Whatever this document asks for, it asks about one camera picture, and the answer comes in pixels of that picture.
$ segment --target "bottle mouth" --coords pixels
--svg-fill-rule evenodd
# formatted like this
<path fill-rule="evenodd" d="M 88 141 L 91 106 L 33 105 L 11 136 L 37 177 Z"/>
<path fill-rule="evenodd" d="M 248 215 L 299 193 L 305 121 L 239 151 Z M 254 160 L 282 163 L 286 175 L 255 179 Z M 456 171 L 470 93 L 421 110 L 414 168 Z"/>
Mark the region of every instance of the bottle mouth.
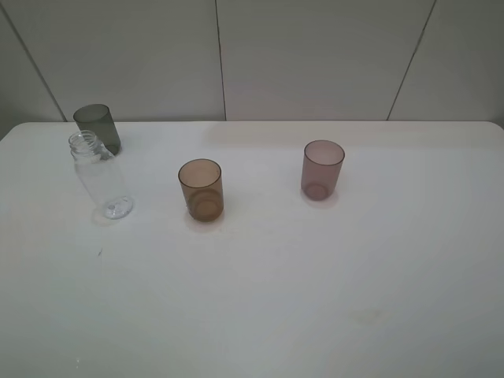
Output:
<path fill-rule="evenodd" d="M 98 146 L 98 137 L 89 130 L 81 130 L 69 138 L 70 150 L 74 154 L 90 154 Z"/>

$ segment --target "clear plastic bottle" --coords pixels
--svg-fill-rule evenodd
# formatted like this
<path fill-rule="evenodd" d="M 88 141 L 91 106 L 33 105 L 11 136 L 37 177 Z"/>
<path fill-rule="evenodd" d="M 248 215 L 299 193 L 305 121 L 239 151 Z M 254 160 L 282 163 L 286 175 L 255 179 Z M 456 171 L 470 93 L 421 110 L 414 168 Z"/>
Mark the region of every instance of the clear plastic bottle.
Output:
<path fill-rule="evenodd" d="M 114 156 L 96 134 L 88 130 L 70 136 L 69 144 L 77 176 L 100 213 L 109 219 L 126 217 L 134 201 Z"/>

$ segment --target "white wall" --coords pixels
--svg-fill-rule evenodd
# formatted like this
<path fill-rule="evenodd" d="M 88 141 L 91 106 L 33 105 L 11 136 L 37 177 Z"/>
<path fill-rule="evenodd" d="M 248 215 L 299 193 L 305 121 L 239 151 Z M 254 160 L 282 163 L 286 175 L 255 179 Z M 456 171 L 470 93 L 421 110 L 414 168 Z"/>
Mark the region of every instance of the white wall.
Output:
<path fill-rule="evenodd" d="M 213 0 L 2 0 L 66 118 L 224 119 Z"/>
<path fill-rule="evenodd" d="M 391 119 L 504 119 L 503 36 L 503 1 L 438 0 Z"/>
<path fill-rule="evenodd" d="M 433 0 L 217 0 L 228 120 L 385 120 Z"/>
<path fill-rule="evenodd" d="M 0 6 L 0 139 L 22 122 L 61 121 Z"/>

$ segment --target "bottle neck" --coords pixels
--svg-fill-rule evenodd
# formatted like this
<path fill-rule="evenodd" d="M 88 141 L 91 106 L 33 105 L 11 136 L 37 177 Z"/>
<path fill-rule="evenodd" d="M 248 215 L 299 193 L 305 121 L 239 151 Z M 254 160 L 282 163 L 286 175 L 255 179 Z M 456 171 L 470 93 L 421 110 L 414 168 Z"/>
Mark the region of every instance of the bottle neck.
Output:
<path fill-rule="evenodd" d="M 102 142 L 95 133 L 82 130 L 70 136 L 69 145 L 72 156 L 77 159 L 100 154 Z"/>

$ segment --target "white table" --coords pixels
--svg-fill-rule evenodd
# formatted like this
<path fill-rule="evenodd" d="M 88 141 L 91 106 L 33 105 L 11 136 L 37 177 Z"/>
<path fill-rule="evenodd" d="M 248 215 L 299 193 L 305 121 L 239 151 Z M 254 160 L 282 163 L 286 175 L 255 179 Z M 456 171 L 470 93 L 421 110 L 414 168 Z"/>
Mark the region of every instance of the white table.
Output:
<path fill-rule="evenodd" d="M 494 377 L 504 370 L 504 131 L 486 122 L 118 123 L 115 223 L 73 172 L 74 124 L 0 142 L 1 377 Z M 302 149 L 346 150 L 337 196 Z M 186 213 L 193 158 L 224 216 Z"/>

